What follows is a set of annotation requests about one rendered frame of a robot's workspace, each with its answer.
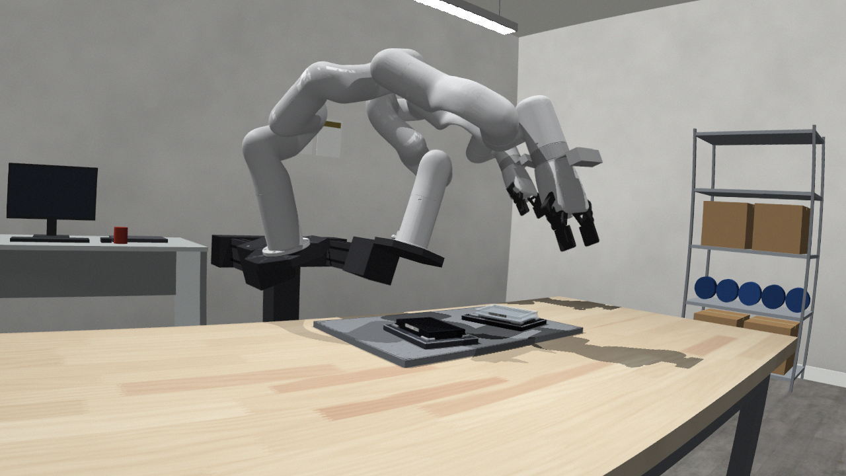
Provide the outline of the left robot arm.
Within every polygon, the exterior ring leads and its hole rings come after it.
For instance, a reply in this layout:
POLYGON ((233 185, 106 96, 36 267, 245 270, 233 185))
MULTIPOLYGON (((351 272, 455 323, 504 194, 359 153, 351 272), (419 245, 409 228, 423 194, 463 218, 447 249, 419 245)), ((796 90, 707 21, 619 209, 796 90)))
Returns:
POLYGON ((452 180, 452 161, 448 155, 428 149, 425 138, 405 121, 426 120, 438 130, 452 124, 466 129, 472 134, 466 150, 471 162, 496 159, 500 171, 517 163, 534 168, 531 155, 520 155, 517 147, 501 153, 490 150, 482 141, 480 128, 452 112, 426 112, 409 100, 397 99, 394 93, 367 100, 365 106, 373 128, 398 151, 400 160, 416 176, 404 220, 398 234, 392 235, 393 240, 427 250, 442 196, 452 180))

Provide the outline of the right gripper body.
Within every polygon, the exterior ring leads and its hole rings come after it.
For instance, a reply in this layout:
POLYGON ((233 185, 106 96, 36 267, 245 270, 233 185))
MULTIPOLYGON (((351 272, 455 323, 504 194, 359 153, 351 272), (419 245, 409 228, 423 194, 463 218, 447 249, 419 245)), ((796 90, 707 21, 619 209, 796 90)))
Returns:
POLYGON ((567 157, 551 159, 535 168, 535 180, 540 194, 541 204, 548 193, 553 192, 555 201, 552 205, 558 211, 573 218, 573 213, 584 213, 589 209, 588 199, 579 175, 573 166, 569 166, 567 157))

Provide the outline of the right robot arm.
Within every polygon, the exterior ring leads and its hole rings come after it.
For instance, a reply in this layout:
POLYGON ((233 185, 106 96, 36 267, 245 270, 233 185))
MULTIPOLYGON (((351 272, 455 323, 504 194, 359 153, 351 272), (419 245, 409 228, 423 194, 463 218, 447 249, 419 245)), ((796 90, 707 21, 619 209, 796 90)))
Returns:
POLYGON ((507 151, 526 143, 534 168, 563 157, 569 166, 603 163, 599 150, 569 150, 546 96, 532 96, 514 106, 484 85, 447 75, 424 62, 419 52, 401 48, 380 51, 368 64, 315 62, 273 108, 269 126, 246 134, 242 151, 265 233, 263 255, 278 257, 309 246, 300 229, 292 182, 281 161, 298 155, 325 126, 326 100, 348 104, 394 93, 426 112, 444 110, 471 122, 480 128, 490 150, 507 151))

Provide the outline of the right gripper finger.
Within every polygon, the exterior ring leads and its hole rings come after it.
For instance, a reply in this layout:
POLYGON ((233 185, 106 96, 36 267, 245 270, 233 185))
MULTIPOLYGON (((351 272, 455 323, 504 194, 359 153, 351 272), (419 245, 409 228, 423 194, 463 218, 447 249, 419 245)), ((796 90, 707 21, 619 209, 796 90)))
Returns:
POLYGON ((552 225, 561 252, 565 252, 576 246, 575 240, 570 225, 567 225, 568 214, 563 210, 556 213, 555 208, 552 209, 554 201, 553 192, 548 193, 546 200, 541 205, 541 210, 546 215, 547 221, 552 225))
POLYGON ((592 203, 590 203, 590 201, 588 201, 588 203, 589 203, 589 209, 588 209, 587 212, 573 213, 575 219, 579 222, 579 225, 581 225, 581 227, 579 229, 580 229, 580 233, 582 235, 582 240, 584 242, 584 246, 586 246, 586 247, 592 246, 596 242, 600 242, 599 237, 596 233, 596 227, 594 225, 594 218, 592 217, 593 216, 592 203), (580 217, 580 215, 582 215, 582 218, 580 217))

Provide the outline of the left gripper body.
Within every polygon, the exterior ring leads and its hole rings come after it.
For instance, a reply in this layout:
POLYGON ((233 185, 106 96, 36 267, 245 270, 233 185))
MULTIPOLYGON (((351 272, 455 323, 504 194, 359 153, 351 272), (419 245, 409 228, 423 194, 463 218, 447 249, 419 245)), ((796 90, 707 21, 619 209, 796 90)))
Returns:
POLYGON ((531 196, 537 196, 537 188, 535 188, 533 181, 531 180, 531 176, 527 174, 525 170, 525 166, 519 165, 508 165, 503 171, 502 176, 504 176, 504 184, 506 188, 510 185, 510 183, 514 182, 516 185, 513 187, 514 192, 523 193, 523 199, 525 199, 527 203, 527 198, 531 196))

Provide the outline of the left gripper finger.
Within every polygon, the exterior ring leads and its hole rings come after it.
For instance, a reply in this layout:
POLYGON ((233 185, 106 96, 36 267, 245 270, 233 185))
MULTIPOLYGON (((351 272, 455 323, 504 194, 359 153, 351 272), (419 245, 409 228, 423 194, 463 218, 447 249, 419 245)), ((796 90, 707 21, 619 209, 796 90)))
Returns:
POLYGON ((540 201, 540 194, 537 193, 537 196, 532 196, 532 198, 527 198, 527 200, 529 202, 531 202, 531 204, 533 206, 534 213, 535 213, 535 215, 537 215, 537 219, 541 219, 541 217, 544 215, 544 213, 542 213, 542 210, 541 210, 542 204, 541 204, 541 201, 540 201), (534 199, 534 198, 535 198, 535 202, 532 201, 532 199, 534 199))
POLYGON ((527 207, 527 203, 526 203, 525 199, 523 199, 523 193, 522 192, 519 192, 519 193, 514 192, 513 187, 515 187, 515 186, 516 185, 514 184, 514 182, 512 182, 506 188, 506 190, 507 190, 508 193, 510 193, 510 198, 512 198, 514 200, 514 203, 516 203, 516 207, 519 209, 519 214, 522 216, 522 215, 525 215, 526 213, 529 213, 529 208, 527 207))

